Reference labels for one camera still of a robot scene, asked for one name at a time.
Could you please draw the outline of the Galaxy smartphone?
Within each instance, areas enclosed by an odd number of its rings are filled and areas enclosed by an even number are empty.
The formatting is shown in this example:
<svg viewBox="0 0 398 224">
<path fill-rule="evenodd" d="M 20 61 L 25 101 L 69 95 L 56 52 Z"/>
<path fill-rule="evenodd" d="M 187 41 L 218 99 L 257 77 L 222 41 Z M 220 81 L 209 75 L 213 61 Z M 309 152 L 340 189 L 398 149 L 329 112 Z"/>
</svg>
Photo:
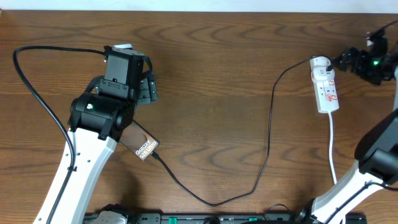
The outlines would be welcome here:
<svg viewBox="0 0 398 224">
<path fill-rule="evenodd" d="M 134 120 L 124 129 L 120 142 L 141 161 L 145 161 L 160 144 L 153 135 Z"/>
</svg>

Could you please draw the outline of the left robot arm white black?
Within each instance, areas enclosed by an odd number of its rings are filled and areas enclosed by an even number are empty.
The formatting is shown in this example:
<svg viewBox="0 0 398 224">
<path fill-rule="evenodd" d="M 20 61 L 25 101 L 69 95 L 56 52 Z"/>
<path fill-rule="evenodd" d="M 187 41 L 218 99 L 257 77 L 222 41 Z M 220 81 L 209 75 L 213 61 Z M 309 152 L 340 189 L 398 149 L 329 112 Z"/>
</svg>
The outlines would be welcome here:
<svg viewBox="0 0 398 224">
<path fill-rule="evenodd" d="M 98 177 L 138 105 L 157 100 L 150 58 L 130 44 L 104 48 L 106 72 L 72 101 L 62 160 L 36 223 L 82 223 Z"/>
</svg>

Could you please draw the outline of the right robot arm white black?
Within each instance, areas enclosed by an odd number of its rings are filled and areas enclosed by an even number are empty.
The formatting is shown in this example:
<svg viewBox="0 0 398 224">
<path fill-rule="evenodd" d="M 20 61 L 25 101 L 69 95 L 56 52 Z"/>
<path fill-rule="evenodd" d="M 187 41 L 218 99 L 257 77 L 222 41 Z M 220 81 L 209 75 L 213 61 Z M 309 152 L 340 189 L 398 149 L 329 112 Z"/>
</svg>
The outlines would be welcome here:
<svg viewBox="0 0 398 224">
<path fill-rule="evenodd" d="M 332 60 L 339 70 L 351 72 L 374 85 L 397 79 L 397 53 L 386 47 L 370 51 L 351 47 Z M 397 108 L 373 127 L 358 143 L 354 164 L 326 193 L 311 200 L 295 223 L 339 223 L 373 193 L 393 191 L 397 182 Z"/>
</svg>

